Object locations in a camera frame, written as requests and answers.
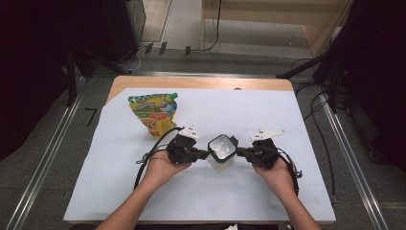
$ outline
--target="colorful chip bag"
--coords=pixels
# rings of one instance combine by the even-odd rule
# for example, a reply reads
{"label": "colorful chip bag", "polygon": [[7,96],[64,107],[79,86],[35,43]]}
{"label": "colorful chip bag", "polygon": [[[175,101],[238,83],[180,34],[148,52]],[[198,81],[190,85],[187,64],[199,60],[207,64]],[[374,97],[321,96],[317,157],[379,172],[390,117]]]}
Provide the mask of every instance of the colorful chip bag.
{"label": "colorful chip bag", "polygon": [[176,127],[176,123],[172,121],[177,108],[175,98],[176,93],[151,94],[128,97],[128,102],[152,137],[159,138],[169,129]]}

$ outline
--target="gray floor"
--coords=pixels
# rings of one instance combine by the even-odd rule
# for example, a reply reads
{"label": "gray floor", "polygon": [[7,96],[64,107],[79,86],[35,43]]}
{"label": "gray floor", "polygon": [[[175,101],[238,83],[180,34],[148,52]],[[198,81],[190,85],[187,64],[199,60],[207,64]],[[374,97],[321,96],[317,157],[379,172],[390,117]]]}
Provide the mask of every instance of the gray floor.
{"label": "gray floor", "polygon": [[[178,4],[178,7],[185,7],[188,4],[195,7],[196,0],[174,0],[173,4],[172,9],[176,9],[175,4]],[[179,46],[177,47],[175,43],[177,41],[175,30],[179,28],[173,27],[176,25],[176,23],[173,23],[175,21],[169,20],[169,29],[167,28],[164,34],[164,37],[169,41],[169,47],[172,45],[170,48],[178,48],[184,47],[185,44],[198,44],[195,38],[196,34],[194,33],[195,27],[197,27],[195,25],[190,28],[194,31],[189,31],[194,38],[184,36],[186,41],[179,41]],[[132,75],[155,71],[246,74],[255,75],[253,76],[254,78],[273,78],[273,75],[290,70],[292,62],[297,58],[309,58],[309,52],[303,45],[303,35],[298,33],[296,27],[291,27],[282,34],[274,34],[272,36],[274,40],[261,40],[261,42],[275,42],[268,47],[270,50],[266,50],[263,53],[253,53],[253,50],[257,48],[261,50],[262,46],[260,45],[253,49],[250,44],[255,42],[255,39],[253,40],[249,37],[246,37],[243,41],[236,41],[235,38],[234,45],[228,45],[226,41],[232,40],[234,36],[237,37],[237,35],[243,34],[236,30],[233,31],[232,27],[222,29],[229,30],[228,33],[224,34],[226,36],[220,39],[219,46],[222,48],[219,47],[211,53],[192,53],[187,57],[182,51],[166,51],[162,56],[158,55],[158,50],[153,50],[148,55],[144,55],[141,52],[139,57],[142,63],[137,70],[133,71]],[[288,34],[295,36],[286,38],[285,36]],[[288,46],[283,44],[285,42],[287,44],[291,43],[292,40],[295,40],[294,44],[299,44],[298,47],[286,49]],[[296,62],[294,67],[303,63],[303,61],[305,60]],[[138,59],[135,56],[123,63],[124,66],[130,69],[136,68],[138,64]],[[301,73],[299,77],[292,79],[292,81],[309,81],[312,72],[312,69],[309,69]],[[62,218],[70,195],[75,187],[81,165],[89,150],[100,111],[105,104],[109,89],[116,76],[117,74],[108,68],[96,66],[96,74],[93,79],[88,80],[78,111],[61,142],[54,163],[21,229],[69,229],[72,227],[72,224],[64,222]],[[315,87],[308,87],[300,93],[298,103],[303,115],[309,112],[310,102],[316,94],[317,90]],[[65,92],[36,126],[24,146],[0,162],[0,229],[4,229],[7,226],[22,191],[29,183],[59,120],[66,110],[66,103],[67,93]],[[91,117],[91,111],[85,110],[86,107],[98,109],[96,118],[90,126],[87,126],[87,124]],[[343,111],[339,112],[339,117],[391,229],[406,229],[404,221],[406,217],[406,198],[404,196],[406,192],[406,173],[393,165],[376,165],[371,162],[368,150],[351,118]],[[337,221],[331,225],[324,226],[324,228],[373,229],[364,203],[350,175],[343,153],[337,144],[330,123],[323,110],[316,113],[316,119],[326,136],[327,145],[330,149],[335,175],[336,196],[338,197],[338,201],[334,202]],[[315,149],[327,190],[331,193],[331,179],[323,142],[312,120],[306,120],[305,124]]]}

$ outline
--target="wooden table edge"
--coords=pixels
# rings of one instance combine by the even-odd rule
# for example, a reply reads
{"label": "wooden table edge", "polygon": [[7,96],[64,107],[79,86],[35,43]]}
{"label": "wooden table edge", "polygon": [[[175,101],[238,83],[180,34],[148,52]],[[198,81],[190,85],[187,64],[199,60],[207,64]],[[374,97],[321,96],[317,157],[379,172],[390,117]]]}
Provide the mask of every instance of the wooden table edge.
{"label": "wooden table edge", "polygon": [[207,77],[151,77],[118,76],[111,86],[107,102],[126,88],[198,88],[198,89],[248,89],[293,91],[289,80],[237,79]]}

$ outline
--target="black cabinet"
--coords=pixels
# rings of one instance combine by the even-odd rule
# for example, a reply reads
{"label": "black cabinet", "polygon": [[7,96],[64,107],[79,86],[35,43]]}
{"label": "black cabinet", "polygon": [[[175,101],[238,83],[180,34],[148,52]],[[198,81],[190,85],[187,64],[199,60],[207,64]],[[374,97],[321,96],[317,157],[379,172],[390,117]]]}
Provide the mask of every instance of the black cabinet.
{"label": "black cabinet", "polygon": [[406,171],[406,2],[369,1],[364,11],[342,50],[351,115],[374,160]]}
{"label": "black cabinet", "polygon": [[108,60],[138,51],[146,14],[142,0],[59,1],[65,38]]}

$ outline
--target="white tabletop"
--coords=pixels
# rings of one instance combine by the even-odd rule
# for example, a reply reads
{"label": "white tabletop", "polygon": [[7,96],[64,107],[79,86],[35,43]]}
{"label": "white tabletop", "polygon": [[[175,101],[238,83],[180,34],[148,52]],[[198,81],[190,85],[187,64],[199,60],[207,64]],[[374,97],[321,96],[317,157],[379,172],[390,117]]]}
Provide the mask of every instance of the white tabletop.
{"label": "white tabletop", "polygon": [[[140,168],[135,162],[156,140],[129,108],[127,97],[176,92],[178,109],[173,121],[193,125],[206,150],[219,134],[234,135],[239,147],[251,147],[250,136],[262,129],[284,129],[274,137],[304,176],[299,198],[319,223],[335,216],[292,91],[127,88],[102,110],[89,153],[84,161],[64,220],[73,223],[104,220],[131,193]],[[163,143],[167,144],[170,135]],[[279,200],[245,158],[217,172],[198,160],[176,175],[150,199],[139,223],[280,223],[288,216]]]}

